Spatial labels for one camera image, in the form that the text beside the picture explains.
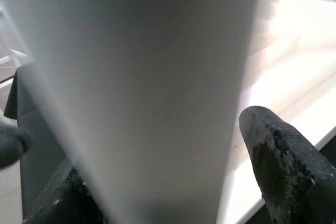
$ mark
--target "white countertop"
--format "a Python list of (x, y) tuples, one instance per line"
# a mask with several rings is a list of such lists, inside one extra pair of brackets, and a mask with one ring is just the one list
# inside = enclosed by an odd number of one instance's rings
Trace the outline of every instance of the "white countertop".
[[(336, 135), (336, 2), (260, 0), (238, 114), (272, 109), (318, 150)], [(245, 223), (264, 204), (238, 124), (218, 224)]]

